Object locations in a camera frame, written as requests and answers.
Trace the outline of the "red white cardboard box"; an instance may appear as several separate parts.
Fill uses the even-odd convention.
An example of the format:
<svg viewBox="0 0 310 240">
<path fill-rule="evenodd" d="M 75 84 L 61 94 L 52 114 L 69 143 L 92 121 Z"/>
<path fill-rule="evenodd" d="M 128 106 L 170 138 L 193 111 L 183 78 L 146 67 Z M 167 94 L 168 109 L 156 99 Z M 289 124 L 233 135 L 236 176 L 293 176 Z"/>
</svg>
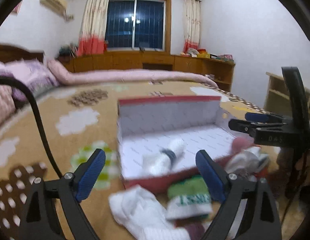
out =
<svg viewBox="0 0 310 240">
<path fill-rule="evenodd" d="M 233 153 L 235 138 L 248 135 L 229 129 L 231 113 L 220 106 L 219 96 L 167 96 L 118 101 L 118 153 L 125 189 L 140 185 L 158 194 L 172 183 L 198 173 L 195 155 L 206 150 L 221 166 Z M 152 176 L 142 168 L 143 157 L 158 154 L 175 139 L 185 149 L 167 174 Z"/>
</svg>

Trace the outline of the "colourful items on cabinet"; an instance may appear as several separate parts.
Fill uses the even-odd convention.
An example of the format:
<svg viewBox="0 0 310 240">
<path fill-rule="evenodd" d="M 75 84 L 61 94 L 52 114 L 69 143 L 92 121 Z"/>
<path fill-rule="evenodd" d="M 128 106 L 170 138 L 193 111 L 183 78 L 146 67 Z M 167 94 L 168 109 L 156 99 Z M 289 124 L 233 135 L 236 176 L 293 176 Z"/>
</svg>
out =
<svg viewBox="0 0 310 240">
<path fill-rule="evenodd" d="M 180 53 L 181 56 L 190 56 L 205 59 L 222 60 L 226 62 L 234 62 L 232 55 L 214 55 L 208 53 L 205 49 L 188 48 L 186 53 Z"/>
</svg>

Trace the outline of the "maroon knitted sock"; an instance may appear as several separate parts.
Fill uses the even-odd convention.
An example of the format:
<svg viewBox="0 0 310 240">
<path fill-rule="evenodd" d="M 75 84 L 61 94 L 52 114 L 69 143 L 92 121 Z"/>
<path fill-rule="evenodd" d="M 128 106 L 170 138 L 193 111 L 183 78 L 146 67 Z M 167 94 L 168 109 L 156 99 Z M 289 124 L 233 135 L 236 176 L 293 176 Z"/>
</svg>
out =
<svg viewBox="0 0 310 240">
<path fill-rule="evenodd" d="M 210 223 L 191 223 L 183 226 L 187 231 L 190 240 L 200 240 L 205 234 Z"/>
</svg>

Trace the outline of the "framed wedding photo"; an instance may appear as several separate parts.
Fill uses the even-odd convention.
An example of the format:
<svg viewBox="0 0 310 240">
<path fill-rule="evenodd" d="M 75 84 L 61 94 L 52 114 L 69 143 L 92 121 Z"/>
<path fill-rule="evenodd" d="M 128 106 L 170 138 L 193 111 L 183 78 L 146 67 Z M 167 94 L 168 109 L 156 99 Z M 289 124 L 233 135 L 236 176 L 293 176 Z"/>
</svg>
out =
<svg viewBox="0 0 310 240">
<path fill-rule="evenodd" d="M 17 15 L 19 13 L 20 7 L 22 5 L 22 2 L 19 2 L 14 9 L 11 11 L 11 14 Z"/>
</svg>

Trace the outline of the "window with wooden frame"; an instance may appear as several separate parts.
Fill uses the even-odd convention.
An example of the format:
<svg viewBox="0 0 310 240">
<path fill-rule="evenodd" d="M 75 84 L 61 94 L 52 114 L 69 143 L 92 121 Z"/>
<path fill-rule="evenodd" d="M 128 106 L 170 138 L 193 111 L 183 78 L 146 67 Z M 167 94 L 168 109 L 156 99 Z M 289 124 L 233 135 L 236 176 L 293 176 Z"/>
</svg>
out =
<svg viewBox="0 0 310 240">
<path fill-rule="evenodd" d="M 109 50 L 171 51 L 171 0 L 109 0 Z"/>
</svg>

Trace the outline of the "dark wooden headboard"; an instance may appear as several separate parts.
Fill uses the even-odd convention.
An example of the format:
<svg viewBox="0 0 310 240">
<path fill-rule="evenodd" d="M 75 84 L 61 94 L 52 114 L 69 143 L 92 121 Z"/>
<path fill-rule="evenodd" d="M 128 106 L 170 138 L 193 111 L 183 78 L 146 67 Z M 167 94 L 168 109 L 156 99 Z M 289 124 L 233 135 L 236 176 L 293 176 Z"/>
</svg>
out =
<svg viewBox="0 0 310 240">
<path fill-rule="evenodd" d="M 23 48 L 0 44 L 0 62 L 7 63 L 19 60 L 35 60 L 39 62 L 44 62 L 44 52 L 43 51 L 28 51 Z"/>
</svg>

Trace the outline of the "left floral curtain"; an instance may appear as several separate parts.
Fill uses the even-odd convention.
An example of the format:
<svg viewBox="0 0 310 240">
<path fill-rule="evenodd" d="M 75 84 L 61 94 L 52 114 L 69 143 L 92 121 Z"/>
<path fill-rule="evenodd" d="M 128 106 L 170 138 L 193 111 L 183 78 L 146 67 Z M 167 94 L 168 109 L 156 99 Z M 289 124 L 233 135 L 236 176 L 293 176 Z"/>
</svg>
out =
<svg viewBox="0 0 310 240">
<path fill-rule="evenodd" d="M 109 0 L 87 0 L 77 56 L 103 54 Z"/>
</svg>

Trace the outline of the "white sock flat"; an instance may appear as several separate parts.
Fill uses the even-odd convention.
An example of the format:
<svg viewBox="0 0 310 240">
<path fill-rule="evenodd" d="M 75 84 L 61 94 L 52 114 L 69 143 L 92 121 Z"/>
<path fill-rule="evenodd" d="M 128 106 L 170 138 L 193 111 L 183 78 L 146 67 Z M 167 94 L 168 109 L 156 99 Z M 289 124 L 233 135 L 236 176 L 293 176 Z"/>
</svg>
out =
<svg viewBox="0 0 310 240">
<path fill-rule="evenodd" d="M 135 239 L 190 239 L 184 228 L 166 220 L 166 209 L 155 195 L 137 185 L 108 197 L 114 220 Z"/>
</svg>

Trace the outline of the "pink purple pillow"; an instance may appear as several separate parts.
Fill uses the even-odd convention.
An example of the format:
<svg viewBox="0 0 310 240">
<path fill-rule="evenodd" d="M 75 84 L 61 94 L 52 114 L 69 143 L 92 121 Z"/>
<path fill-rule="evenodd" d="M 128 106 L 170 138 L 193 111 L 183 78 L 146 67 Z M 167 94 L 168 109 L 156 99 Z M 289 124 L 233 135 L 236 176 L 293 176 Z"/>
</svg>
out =
<svg viewBox="0 0 310 240">
<path fill-rule="evenodd" d="M 12 76 L 24 83 L 35 98 L 60 85 L 50 70 L 37 59 L 0 62 L 0 75 Z"/>
</svg>

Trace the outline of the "green white sock roll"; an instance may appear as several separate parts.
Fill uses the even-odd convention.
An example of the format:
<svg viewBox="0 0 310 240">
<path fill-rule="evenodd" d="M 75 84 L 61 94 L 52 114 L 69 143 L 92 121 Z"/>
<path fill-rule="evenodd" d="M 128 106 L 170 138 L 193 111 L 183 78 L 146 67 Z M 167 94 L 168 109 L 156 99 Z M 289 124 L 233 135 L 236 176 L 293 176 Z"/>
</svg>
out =
<svg viewBox="0 0 310 240">
<path fill-rule="evenodd" d="M 212 200 L 202 176 L 172 184 L 167 190 L 167 220 L 187 219 L 212 213 Z"/>
</svg>

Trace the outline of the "white sock roll grey band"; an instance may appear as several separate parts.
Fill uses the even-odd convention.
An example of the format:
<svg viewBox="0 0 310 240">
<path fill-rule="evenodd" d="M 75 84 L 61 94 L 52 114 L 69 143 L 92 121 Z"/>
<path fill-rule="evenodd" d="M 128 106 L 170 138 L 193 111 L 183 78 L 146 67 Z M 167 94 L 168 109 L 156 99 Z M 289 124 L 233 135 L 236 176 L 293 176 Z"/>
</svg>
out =
<svg viewBox="0 0 310 240">
<path fill-rule="evenodd" d="M 142 162 L 142 172 L 147 176 L 163 176 L 171 172 L 175 163 L 183 156 L 186 143 L 182 139 L 174 139 L 167 148 L 159 152 L 145 155 Z"/>
</svg>

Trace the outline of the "right floral curtain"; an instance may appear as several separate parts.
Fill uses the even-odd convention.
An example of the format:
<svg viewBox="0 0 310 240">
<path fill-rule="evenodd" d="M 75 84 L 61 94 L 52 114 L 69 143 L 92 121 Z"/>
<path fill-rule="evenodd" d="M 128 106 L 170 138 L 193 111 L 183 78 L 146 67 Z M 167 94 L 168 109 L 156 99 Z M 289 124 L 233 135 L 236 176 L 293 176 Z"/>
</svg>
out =
<svg viewBox="0 0 310 240">
<path fill-rule="evenodd" d="M 198 49 L 200 44 L 200 2 L 198 0 L 184 0 L 184 49 Z"/>
</svg>

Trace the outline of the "long wooden cabinet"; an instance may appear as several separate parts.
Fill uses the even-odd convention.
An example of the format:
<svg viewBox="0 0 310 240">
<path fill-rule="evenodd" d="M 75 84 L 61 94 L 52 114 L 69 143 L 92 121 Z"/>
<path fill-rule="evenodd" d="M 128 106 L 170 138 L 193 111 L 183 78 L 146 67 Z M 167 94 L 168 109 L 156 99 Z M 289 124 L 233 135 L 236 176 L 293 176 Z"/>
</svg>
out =
<svg viewBox="0 0 310 240">
<path fill-rule="evenodd" d="M 215 59 L 193 58 L 155 51 L 107 51 L 80 57 L 58 57 L 72 73 L 109 69 L 171 70 L 209 75 L 222 90 L 231 90 L 235 64 Z"/>
</svg>

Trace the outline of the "pile of clothes on cabinet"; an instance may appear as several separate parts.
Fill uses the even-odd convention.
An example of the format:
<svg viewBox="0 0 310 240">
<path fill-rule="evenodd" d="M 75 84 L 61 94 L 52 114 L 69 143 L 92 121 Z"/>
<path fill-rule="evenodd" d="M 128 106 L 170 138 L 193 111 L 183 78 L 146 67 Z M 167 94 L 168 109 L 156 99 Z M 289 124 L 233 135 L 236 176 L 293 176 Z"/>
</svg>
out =
<svg viewBox="0 0 310 240">
<path fill-rule="evenodd" d="M 76 44 L 66 44 L 60 47 L 58 56 L 60 57 L 77 57 L 78 46 Z"/>
</svg>

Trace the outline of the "light wooden shelf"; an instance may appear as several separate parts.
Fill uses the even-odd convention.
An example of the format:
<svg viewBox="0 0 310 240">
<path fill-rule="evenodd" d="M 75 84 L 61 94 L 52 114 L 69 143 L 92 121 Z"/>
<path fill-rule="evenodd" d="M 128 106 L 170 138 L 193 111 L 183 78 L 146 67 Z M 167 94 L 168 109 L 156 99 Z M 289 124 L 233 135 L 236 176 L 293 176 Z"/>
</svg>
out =
<svg viewBox="0 0 310 240">
<path fill-rule="evenodd" d="M 269 82 L 264 110 L 280 115 L 291 116 L 292 112 L 289 92 L 286 88 L 283 77 L 270 72 L 266 72 L 266 75 L 269 76 Z M 305 87 L 305 93 L 310 118 L 310 89 Z"/>
</svg>

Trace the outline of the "floral curtain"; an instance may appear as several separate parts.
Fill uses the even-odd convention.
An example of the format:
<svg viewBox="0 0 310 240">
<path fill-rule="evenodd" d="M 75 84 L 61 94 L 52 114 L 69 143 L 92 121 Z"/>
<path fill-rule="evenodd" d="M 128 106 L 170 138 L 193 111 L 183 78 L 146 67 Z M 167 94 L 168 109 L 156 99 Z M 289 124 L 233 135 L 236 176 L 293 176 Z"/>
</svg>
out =
<svg viewBox="0 0 310 240">
<path fill-rule="evenodd" d="M 198 0 L 184 0 L 184 49 L 198 49 L 200 44 L 200 2 Z"/>
<path fill-rule="evenodd" d="M 87 0 L 77 56 L 103 54 L 109 0 Z"/>
</svg>

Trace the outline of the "pink checkered cartoon pillow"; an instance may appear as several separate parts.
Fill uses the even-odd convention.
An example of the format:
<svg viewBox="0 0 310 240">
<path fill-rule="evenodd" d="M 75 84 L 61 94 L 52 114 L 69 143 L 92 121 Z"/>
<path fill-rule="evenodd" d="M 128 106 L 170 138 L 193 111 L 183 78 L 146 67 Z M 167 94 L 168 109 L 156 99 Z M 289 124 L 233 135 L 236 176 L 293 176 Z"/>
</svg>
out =
<svg viewBox="0 0 310 240">
<path fill-rule="evenodd" d="M 0 86 L 0 125 L 15 112 L 15 103 L 10 86 Z"/>
</svg>

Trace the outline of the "pink rolled quilt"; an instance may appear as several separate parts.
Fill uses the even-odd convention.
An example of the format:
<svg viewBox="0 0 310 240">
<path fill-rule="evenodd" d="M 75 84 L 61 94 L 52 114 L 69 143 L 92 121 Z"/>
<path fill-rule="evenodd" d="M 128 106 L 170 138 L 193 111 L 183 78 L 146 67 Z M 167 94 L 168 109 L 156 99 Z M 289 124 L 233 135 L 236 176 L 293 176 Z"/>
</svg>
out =
<svg viewBox="0 0 310 240">
<path fill-rule="evenodd" d="M 139 82 L 139 81 L 190 81 L 206 83 L 214 88 L 218 85 L 206 76 L 200 74 L 166 71 L 166 70 L 92 70 L 88 72 L 71 73 L 57 60 L 47 62 L 47 68 L 64 85 L 85 85 L 89 83 L 108 82 Z"/>
</svg>

